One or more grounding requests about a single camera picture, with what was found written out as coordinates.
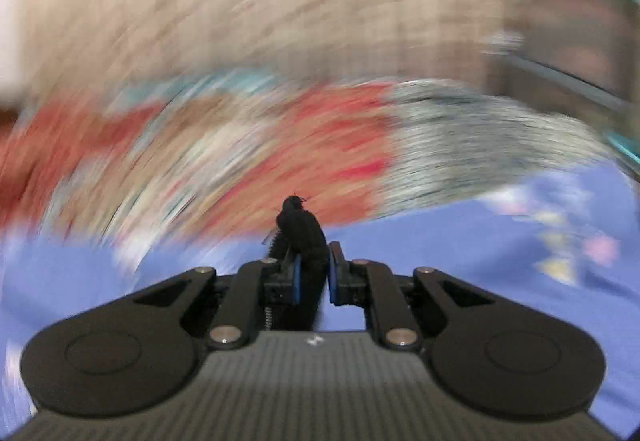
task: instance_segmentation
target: metal screw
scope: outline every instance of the metal screw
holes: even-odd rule
[[[209,333],[209,338],[217,344],[237,342],[241,336],[242,331],[234,326],[218,326],[213,328]]]
[[[411,329],[391,329],[385,339],[392,345],[411,345],[418,341],[418,334]]]

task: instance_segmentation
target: blue bed sheet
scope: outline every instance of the blue bed sheet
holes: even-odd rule
[[[640,423],[640,229],[635,188],[612,163],[533,176],[474,200],[327,230],[348,258],[396,273],[435,266],[588,331],[607,358],[591,413],[621,439]],[[264,256],[260,238],[202,248],[161,244],[131,274],[113,246],[8,233],[0,243],[0,437],[30,415],[20,350],[59,319],[194,265],[233,273]],[[362,329],[362,311],[332,307],[319,330]]]

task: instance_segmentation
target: pink flower print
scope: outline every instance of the pink flower print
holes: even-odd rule
[[[599,233],[583,240],[582,250],[596,264],[611,267],[619,255],[619,242],[613,237]]]

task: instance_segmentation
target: patterned quilt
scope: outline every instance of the patterned quilt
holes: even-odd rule
[[[450,81],[238,69],[104,98],[50,99],[0,137],[0,225],[117,243],[133,267],[161,239],[266,235],[292,193],[340,225],[606,155],[581,122]]]

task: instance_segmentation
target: storage box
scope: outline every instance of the storage box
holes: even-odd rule
[[[517,56],[505,60],[510,97],[537,111],[578,118],[601,132],[625,129],[625,117],[632,107],[626,100]]]
[[[638,0],[530,0],[521,56],[628,99]]]

